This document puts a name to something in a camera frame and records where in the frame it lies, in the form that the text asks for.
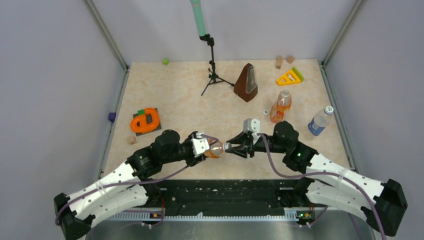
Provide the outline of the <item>orange tea bottle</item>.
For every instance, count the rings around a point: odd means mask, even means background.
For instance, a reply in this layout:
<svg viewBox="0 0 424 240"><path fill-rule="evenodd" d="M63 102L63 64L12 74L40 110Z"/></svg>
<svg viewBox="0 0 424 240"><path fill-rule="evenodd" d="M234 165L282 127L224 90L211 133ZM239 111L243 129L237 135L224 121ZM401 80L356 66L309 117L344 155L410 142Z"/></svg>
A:
<svg viewBox="0 0 424 240"><path fill-rule="evenodd" d="M283 90L279 93L278 98L270 111L270 120L273 123L282 122L286 114L291 108L292 96L288 90Z"/></svg>
<svg viewBox="0 0 424 240"><path fill-rule="evenodd" d="M222 142L217 141L214 144L209 146L209 150L207 150L203 155L206 158L219 159L223 153L225 152L224 145Z"/></svg>

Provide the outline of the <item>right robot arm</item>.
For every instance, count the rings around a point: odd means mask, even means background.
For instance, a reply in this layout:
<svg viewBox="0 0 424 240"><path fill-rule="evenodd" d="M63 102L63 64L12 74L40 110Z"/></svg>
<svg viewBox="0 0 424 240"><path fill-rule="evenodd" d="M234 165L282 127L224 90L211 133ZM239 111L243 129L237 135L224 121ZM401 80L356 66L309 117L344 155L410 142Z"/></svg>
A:
<svg viewBox="0 0 424 240"><path fill-rule="evenodd" d="M396 236L408 208L402 185L393 180L375 180L328 159L316 149L299 141L299 133L287 121L274 126L273 134L260 133L260 121L248 118L243 130L224 144L225 152L252 158L256 152L267 154L272 170L280 177L272 153L283 154L282 162L297 174L293 200L299 206L325 205L364 220L382 234Z"/></svg>

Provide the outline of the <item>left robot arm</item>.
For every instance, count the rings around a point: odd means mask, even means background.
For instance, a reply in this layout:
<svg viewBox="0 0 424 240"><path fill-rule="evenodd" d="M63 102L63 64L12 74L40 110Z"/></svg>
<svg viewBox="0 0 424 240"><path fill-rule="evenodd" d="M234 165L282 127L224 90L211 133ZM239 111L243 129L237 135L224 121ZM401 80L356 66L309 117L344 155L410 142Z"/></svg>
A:
<svg viewBox="0 0 424 240"><path fill-rule="evenodd" d="M154 207L160 202L151 179L164 164L185 161L192 167L206 159L218 139L194 131L183 142L175 130L165 130L154 142L136 150L109 174L83 189L54 197L55 220L67 240L79 240L105 219L133 207Z"/></svg>

